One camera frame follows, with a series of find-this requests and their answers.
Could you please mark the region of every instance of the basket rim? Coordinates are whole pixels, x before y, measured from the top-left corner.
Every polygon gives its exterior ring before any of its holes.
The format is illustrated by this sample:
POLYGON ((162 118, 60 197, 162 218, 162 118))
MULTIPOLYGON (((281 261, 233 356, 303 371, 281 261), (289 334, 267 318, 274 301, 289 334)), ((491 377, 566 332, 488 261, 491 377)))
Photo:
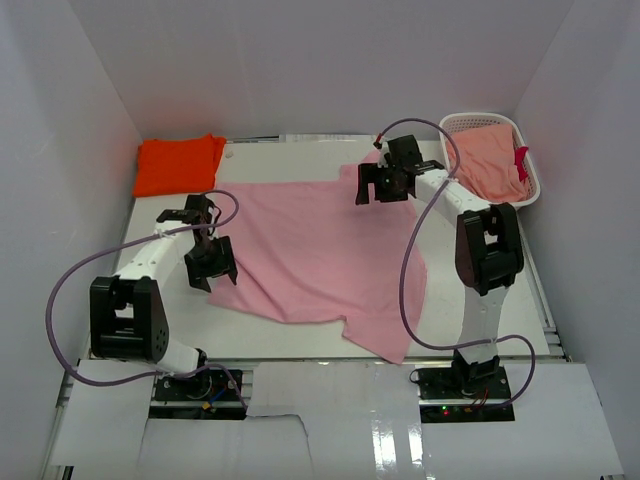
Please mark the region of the basket rim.
MULTIPOLYGON (((525 145, 524 138, 522 137, 522 132, 520 132, 520 128, 518 127, 518 125, 516 125, 516 123, 513 120, 511 120, 509 117, 506 117, 504 115, 500 115, 499 113, 491 113, 491 112, 451 113, 451 114, 445 116, 442 120, 440 120, 439 125, 444 128, 444 125, 445 125, 446 122, 448 122, 449 120, 460 118, 460 117, 467 117, 467 118, 472 118, 472 117, 494 118, 496 120, 500 120, 502 123, 507 123, 507 124, 509 124, 509 125, 511 125, 513 127, 514 135, 517 136, 519 142, 522 145, 525 145)), ((439 133, 439 136, 440 136, 440 145, 442 147, 442 152, 444 154, 444 161, 445 161, 447 170, 449 170, 451 168, 451 164, 449 162, 449 155, 447 154, 446 137, 442 134, 442 132, 438 132, 438 133, 439 133)), ((531 189, 533 190, 533 193, 532 193, 531 197, 527 198, 526 200, 522 200, 520 202, 512 202, 511 204, 516 208, 523 207, 525 205, 531 205, 540 196, 540 181, 538 180, 538 173, 536 172, 535 165, 533 163, 533 160, 531 159, 531 156, 530 156, 529 152, 527 152, 526 155, 525 155, 525 162, 527 163, 527 165, 529 167, 528 168, 528 170, 529 170, 528 181, 531 184, 531 187, 532 187, 531 189)))

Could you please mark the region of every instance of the white table surface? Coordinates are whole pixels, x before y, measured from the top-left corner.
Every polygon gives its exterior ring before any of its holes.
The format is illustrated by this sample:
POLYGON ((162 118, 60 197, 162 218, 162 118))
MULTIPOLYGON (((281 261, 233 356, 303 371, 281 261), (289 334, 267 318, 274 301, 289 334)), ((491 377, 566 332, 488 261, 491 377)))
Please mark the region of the white table surface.
MULTIPOLYGON (((425 159, 440 159, 439 142, 420 142, 425 159)), ((340 165, 358 163, 372 150, 369 142, 297 142, 230 144, 223 156, 218 181, 290 182, 337 180, 340 165)), ((354 185, 354 199, 357 186, 354 185)), ((156 217, 166 208, 182 208, 186 195, 137 199, 126 241, 153 231, 156 217)), ((424 208, 414 201, 418 214, 424 208)), ((464 288, 454 266, 455 231, 440 214, 425 220, 417 245, 427 265, 427 295, 418 336, 433 344, 452 344, 462 328, 464 288)), ((119 266, 130 261, 139 248, 122 252, 119 266)), ((533 343, 536 353, 549 354, 541 314, 536 307, 537 290, 532 275, 518 275, 506 298, 500 335, 519 333, 533 343)), ((178 266, 162 290, 171 335, 203 349, 215 359, 322 359, 375 358, 371 352, 342 338, 343 322, 289 325, 226 310, 207 304, 207 295, 191 289, 184 267, 178 266)), ((528 355, 521 342, 498 345, 499 354, 528 355)), ((408 356, 449 356, 412 342, 408 356)))

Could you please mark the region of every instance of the white wall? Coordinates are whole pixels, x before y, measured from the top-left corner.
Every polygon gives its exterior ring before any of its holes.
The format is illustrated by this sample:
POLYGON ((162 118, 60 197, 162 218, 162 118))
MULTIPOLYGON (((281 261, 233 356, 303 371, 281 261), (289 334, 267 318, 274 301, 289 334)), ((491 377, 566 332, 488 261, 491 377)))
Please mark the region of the white wall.
POLYGON ((145 137, 512 113, 572 3, 70 1, 145 137))
MULTIPOLYGON (((0 478, 37 478, 62 380, 46 298, 76 260, 120 240, 139 135, 66 0, 0 1, 0 478)), ((88 333, 72 278, 55 310, 69 359, 88 333)))
POLYGON ((516 110, 539 168, 522 211, 560 336, 640 478, 640 4, 580 0, 516 110))

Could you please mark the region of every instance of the pink t-shirt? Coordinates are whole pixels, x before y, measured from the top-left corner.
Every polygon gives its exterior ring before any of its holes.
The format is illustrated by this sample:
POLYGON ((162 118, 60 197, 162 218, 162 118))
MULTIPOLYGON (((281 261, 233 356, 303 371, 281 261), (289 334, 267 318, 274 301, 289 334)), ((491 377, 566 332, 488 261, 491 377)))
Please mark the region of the pink t-shirt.
MULTIPOLYGON (((238 285, 219 279, 209 303, 283 323, 344 320, 343 337, 402 362, 410 338, 400 319, 398 282, 416 220, 410 201, 356 206, 357 165, 343 166, 338 181, 218 188, 240 202, 236 218, 219 229, 231 237, 238 285)), ((233 208, 226 197, 216 202, 223 212, 233 208)), ((405 295, 414 329, 426 280, 414 248, 405 295)))

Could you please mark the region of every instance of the folded orange shirt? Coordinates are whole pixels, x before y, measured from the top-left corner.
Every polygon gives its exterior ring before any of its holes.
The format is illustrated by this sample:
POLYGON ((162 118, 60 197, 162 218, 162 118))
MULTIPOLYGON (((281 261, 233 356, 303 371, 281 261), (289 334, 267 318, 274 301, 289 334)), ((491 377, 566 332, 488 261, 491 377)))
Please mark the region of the folded orange shirt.
MULTIPOLYGON (((456 178, 463 187, 491 203, 521 202, 528 198, 520 179, 513 149, 511 125, 489 125, 454 133, 460 149, 460 168, 456 178)), ((447 142, 453 168, 453 147, 447 142)))
POLYGON ((138 176, 133 196, 211 190, 226 143, 225 138, 211 134, 193 140, 145 140, 138 147, 138 176))

